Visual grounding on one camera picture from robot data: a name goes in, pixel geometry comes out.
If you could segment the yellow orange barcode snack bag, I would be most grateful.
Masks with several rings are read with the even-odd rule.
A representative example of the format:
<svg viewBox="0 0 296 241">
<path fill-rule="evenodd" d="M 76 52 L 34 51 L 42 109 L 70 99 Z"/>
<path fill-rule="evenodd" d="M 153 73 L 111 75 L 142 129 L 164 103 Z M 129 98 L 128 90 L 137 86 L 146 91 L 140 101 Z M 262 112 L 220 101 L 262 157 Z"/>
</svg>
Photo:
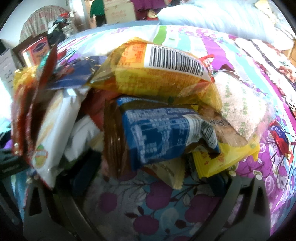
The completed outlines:
<svg viewBox="0 0 296 241">
<path fill-rule="evenodd" d="M 221 111 L 221 96 L 210 69 L 212 58 L 134 38 L 111 51 L 88 85 L 173 105 L 205 104 Z"/>
</svg>

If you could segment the yellow snack packet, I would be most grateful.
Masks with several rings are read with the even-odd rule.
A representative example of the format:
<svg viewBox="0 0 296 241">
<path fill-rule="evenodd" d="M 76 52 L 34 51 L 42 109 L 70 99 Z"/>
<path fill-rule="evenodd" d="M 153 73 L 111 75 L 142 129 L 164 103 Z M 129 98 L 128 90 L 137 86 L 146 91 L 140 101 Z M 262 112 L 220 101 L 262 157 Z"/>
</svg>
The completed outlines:
<svg viewBox="0 0 296 241">
<path fill-rule="evenodd" d="M 260 151 L 259 142 L 260 137 L 251 138 L 247 145 L 242 147 L 218 143 L 221 153 L 215 158 L 210 158 L 209 152 L 205 149 L 194 151 L 192 154 L 198 176 L 209 178 L 249 156 L 252 156 L 256 161 Z"/>
</svg>

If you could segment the colourful floral bed sheet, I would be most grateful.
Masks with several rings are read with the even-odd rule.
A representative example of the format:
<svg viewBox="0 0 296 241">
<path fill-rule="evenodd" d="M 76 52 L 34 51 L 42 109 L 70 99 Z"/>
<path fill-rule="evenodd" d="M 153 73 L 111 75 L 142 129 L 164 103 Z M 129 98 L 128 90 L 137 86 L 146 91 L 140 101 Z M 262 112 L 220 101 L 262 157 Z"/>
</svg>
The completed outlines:
<svg viewBox="0 0 296 241">
<path fill-rule="evenodd" d="M 257 39 L 137 26 L 16 73 L 27 240 L 270 240 L 295 217 L 295 67 Z"/>
</svg>

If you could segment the white snack packet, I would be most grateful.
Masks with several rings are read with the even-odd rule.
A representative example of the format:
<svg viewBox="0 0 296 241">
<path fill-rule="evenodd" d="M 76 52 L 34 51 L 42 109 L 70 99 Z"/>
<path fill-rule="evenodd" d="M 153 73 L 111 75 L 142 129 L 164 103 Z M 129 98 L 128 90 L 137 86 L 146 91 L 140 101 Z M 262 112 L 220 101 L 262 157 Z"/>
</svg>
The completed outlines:
<svg viewBox="0 0 296 241">
<path fill-rule="evenodd" d="M 32 166 L 49 188 L 55 186 L 60 173 L 60 160 L 88 91 L 88 87 L 60 89 L 49 102 L 31 160 Z"/>
</svg>

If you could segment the clear rice cracker bag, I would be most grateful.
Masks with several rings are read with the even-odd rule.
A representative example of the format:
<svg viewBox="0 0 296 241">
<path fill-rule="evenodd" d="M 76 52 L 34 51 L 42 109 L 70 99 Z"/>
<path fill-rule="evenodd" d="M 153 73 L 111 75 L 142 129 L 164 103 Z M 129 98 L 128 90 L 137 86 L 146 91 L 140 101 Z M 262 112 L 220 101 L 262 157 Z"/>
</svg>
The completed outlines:
<svg viewBox="0 0 296 241">
<path fill-rule="evenodd" d="M 273 120 L 269 100 L 230 72 L 219 71 L 214 80 L 222 102 L 222 117 L 247 141 L 260 137 Z"/>
</svg>

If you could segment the blue snack packet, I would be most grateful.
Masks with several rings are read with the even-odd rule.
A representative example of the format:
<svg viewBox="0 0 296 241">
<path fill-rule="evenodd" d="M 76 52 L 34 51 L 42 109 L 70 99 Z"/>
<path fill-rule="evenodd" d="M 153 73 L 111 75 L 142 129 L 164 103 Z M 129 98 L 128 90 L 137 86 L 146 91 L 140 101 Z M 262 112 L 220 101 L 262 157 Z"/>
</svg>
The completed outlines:
<svg viewBox="0 0 296 241">
<path fill-rule="evenodd" d="M 221 150 L 214 127 L 191 108 L 135 97 L 116 100 L 132 171 L 178 158 L 204 147 L 211 158 Z"/>
</svg>

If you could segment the dark red snack bag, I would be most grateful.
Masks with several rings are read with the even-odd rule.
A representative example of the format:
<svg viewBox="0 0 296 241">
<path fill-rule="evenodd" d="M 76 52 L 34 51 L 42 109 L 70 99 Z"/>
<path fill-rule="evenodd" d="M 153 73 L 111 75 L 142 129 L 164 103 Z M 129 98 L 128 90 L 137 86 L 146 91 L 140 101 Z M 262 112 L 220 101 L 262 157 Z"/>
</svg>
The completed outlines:
<svg viewBox="0 0 296 241">
<path fill-rule="evenodd" d="M 54 95 L 52 90 L 47 89 L 47 83 L 51 79 L 56 64 L 57 46 L 54 45 L 37 67 L 35 74 L 33 97 L 25 122 L 27 144 L 25 158 L 27 162 L 30 162 L 33 157 L 41 122 Z"/>
</svg>

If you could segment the white tall box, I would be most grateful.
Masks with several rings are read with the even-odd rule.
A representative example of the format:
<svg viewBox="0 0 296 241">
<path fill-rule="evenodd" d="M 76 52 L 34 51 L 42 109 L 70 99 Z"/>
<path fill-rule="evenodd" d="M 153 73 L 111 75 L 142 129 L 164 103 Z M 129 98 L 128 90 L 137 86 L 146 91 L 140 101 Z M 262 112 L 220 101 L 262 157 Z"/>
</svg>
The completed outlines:
<svg viewBox="0 0 296 241">
<path fill-rule="evenodd" d="M 16 65 L 10 49 L 1 54 L 0 59 L 1 81 L 11 97 L 13 97 L 13 80 L 15 78 Z"/>
</svg>

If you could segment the red orange cookie box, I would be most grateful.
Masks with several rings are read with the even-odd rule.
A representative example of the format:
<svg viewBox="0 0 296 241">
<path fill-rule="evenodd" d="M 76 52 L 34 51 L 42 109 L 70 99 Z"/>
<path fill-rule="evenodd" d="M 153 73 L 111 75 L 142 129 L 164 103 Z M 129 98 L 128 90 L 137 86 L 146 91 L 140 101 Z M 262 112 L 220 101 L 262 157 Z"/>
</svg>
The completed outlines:
<svg viewBox="0 0 296 241">
<path fill-rule="evenodd" d="M 50 47 L 47 37 L 43 37 L 24 49 L 21 53 L 27 67 L 39 65 Z"/>
</svg>

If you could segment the grey folded quilt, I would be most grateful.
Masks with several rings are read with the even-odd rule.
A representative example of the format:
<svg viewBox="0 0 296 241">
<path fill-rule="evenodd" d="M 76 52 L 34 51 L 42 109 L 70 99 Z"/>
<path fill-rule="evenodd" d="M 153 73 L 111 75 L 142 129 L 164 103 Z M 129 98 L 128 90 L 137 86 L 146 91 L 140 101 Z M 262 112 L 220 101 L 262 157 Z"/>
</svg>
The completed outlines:
<svg viewBox="0 0 296 241">
<path fill-rule="evenodd" d="M 185 1 L 160 10 L 162 25 L 186 25 L 244 39 L 258 39 L 280 51 L 291 49 L 295 33 L 272 1 Z"/>
</svg>

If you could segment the person in green sweater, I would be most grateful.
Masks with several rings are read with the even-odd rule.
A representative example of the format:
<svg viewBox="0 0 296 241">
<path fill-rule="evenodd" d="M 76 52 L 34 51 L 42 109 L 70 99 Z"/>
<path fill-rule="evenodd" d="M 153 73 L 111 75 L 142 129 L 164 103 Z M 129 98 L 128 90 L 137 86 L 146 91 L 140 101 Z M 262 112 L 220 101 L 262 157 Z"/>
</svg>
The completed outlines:
<svg viewBox="0 0 296 241">
<path fill-rule="evenodd" d="M 101 27 L 105 22 L 105 12 L 103 0 L 95 0 L 90 8 L 90 20 L 93 22 L 95 19 L 96 27 Z"/>
</svg>

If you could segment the cardboard boxes stack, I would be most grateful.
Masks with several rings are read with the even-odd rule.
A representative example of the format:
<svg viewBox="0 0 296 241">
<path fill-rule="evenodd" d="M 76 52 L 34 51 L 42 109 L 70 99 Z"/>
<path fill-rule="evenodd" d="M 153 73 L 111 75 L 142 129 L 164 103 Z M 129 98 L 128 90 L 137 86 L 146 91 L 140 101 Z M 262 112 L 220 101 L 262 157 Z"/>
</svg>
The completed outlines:
<svg viewBox="0 0 296 241">
<path fill-rule="evenodd" d="M 126 23 L 136 20 L 134 4 L 131 1 L 103 1 L 106 22 L 108 25 Z"/>
</svg>

